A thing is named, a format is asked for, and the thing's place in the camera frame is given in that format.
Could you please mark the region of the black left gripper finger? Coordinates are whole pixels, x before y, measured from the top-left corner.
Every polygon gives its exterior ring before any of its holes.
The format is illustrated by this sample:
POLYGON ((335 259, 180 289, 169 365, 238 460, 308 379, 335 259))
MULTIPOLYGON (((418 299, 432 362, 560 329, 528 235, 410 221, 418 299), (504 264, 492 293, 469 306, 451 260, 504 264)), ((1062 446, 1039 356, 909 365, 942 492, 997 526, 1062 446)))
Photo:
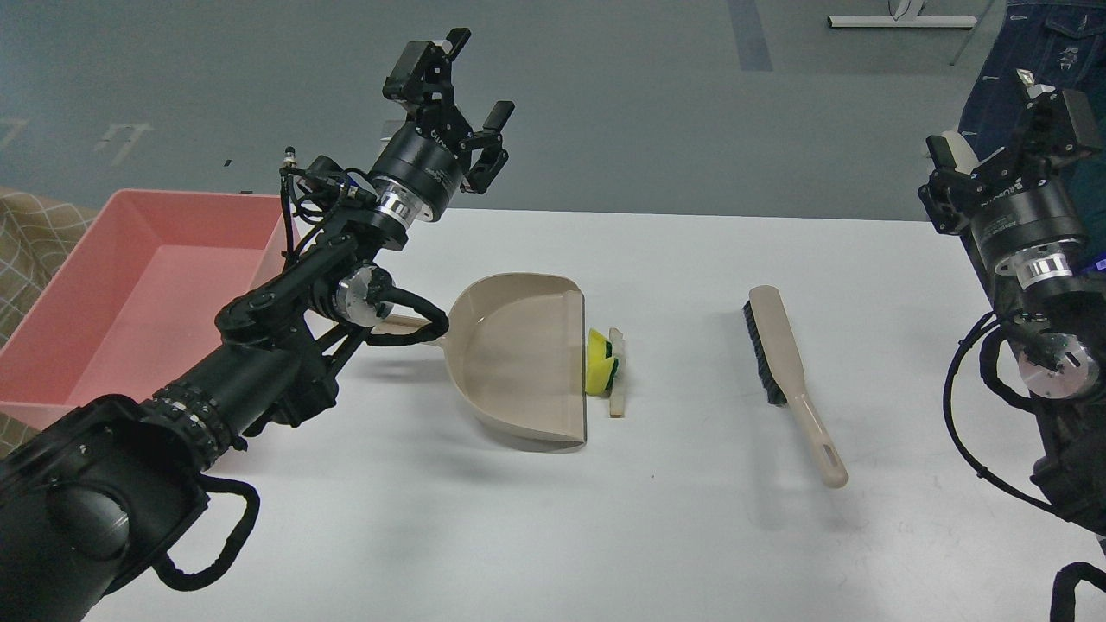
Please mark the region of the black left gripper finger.
POLYGON ((486 122, 480 129, 480 138, 486 144, 499 144, 502 142, 502 131, 505 128, 510 117, 515 111, 514 101, 497 101, 490 113, 487 114, 486 122))
POLYGON ((441 41, 411 41, 404 46, 383 84, 383 96, 403 108, 453 105, 453 60, 473 35, 453 28, 441 41))

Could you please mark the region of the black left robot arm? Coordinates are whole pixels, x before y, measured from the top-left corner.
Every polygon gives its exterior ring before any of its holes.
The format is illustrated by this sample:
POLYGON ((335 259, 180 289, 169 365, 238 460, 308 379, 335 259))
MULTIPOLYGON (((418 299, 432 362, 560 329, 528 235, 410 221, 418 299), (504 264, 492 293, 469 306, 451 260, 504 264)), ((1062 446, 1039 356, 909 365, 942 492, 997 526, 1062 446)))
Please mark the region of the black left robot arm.
POLYGON ((444 336, 445 311, 376 265, 457 191, 483 194, 505 166, 499 101, 480 129, 453 101, 469 29, 404 46, 382 87, 406 117, 371 169, 319 156, 280 167, 282 271, 226 304, 220 346, 142 402, 113 394, 72 410, 3 458, 3 616, 79 621, 154 570, 176 591, 226 574, 253 531, 253 485, 209 475, 269 422, 296 428, 336 404, 337 374, 368 346, 444 336))

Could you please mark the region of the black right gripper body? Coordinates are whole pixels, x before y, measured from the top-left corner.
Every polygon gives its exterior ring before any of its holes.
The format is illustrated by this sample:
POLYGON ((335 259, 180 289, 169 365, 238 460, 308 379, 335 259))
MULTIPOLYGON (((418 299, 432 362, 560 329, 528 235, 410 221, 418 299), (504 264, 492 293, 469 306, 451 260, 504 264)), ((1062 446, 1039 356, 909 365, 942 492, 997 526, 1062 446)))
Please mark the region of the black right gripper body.
POLYGON ((1002 278, 1073 278, 1089 236, 1058 172, 1091 152, 1026 152, 1015 143, 979 159, 975 187, 918 189, 940 235, 959 236, 980 270, 1002 278))

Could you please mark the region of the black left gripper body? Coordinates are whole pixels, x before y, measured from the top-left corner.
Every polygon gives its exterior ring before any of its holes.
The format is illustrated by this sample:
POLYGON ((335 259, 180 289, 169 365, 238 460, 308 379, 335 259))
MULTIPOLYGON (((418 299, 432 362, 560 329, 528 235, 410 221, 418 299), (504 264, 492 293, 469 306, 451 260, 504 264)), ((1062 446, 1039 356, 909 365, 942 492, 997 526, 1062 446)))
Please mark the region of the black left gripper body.
POLYGON ((440 220, 457 191, 483 194, 509 160, 457 105, 404 108, 406 120, 371 168, 378 210, 399 222, 440 220))

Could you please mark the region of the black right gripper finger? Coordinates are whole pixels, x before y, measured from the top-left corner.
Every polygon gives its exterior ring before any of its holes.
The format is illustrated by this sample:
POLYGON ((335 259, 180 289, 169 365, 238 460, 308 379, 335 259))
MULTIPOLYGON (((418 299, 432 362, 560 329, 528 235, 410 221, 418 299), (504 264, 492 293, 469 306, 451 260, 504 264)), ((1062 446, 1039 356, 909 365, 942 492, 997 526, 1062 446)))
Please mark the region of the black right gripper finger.
POLYGON ((1039 83, 1027 68, 1016 77, 1026 95, 1018 122, 1018 144, 1026 152, 1102 152, 1096 115, 1091 99, 1073 89, 1039 83))
POLYGON ((980 160, 975 151, 968 145, 959 131, 946 129, 931 134, 925 139, 933 170, 929 174, 928 187, 975 187, 980 180, 975 169, 980 160))

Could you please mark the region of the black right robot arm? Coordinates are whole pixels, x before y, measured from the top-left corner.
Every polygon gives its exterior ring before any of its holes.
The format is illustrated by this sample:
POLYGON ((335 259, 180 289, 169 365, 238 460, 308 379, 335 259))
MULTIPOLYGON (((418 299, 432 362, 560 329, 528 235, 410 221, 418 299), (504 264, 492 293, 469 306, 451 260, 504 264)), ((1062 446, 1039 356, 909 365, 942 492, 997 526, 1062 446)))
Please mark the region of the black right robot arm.
POLYGON ((963 243, 990 311, 960 341, 945 374, 945 428, 975 476, 1041 511, 1105 532, 1103 273, 1061 170, 1100 153, 1089 99, 1015 71, 1020 115, 984 159, 947 131, 927 138, 935 169, 918 189, 936 232, 963 243), (1034 498, 968 450, 952 413, 957 372, 979 351, 983 384, 1036 421, 1043 456, 1034 498))

